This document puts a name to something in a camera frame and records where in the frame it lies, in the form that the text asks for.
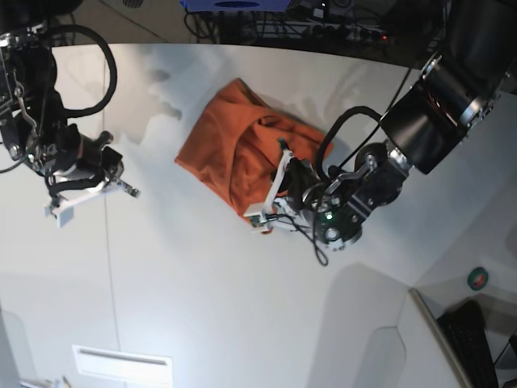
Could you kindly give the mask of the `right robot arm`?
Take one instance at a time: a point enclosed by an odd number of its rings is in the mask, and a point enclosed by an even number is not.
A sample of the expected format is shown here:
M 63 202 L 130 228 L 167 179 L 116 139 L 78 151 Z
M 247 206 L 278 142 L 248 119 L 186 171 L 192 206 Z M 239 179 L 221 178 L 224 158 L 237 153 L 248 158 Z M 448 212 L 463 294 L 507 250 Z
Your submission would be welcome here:
M 110 147 L 113 136 L 80 133 L 74 120 L 100 113 L 116 91 L 118 71 L 108 43 L 89 27 L 57 18 L 76 11 L 79 1 L 1 3 L 1 143 L 13 165 L 41 176 L 51 194 L 94 188 L 120 177 L 122 155 Z M 55 39 L 82 35 L 102 51 L 108 86 L 96 104 L 68 108 L 56 89 Z

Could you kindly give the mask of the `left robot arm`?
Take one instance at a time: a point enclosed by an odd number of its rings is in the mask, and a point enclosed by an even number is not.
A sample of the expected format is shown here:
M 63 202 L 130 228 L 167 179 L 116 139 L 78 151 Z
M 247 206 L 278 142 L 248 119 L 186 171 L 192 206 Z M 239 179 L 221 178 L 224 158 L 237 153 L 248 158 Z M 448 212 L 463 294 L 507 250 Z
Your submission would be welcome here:
M 516 60 L 513 1 L 454 1 L 444 43 L 422 67 L 415 84 L 386 113 L 347 109 L 332 125 L 313 160 L 290 158 L 287 206 L 302 221 L 320 265 L 326 249 L 355 243 L 362 225 L 401 194 L 410 170 L 434 170 L 492 111 L 506 72 Z M 373 119 L 385 140 L 366 139 L 355 165 L 324 167 L 330 143 L 354 116 Z

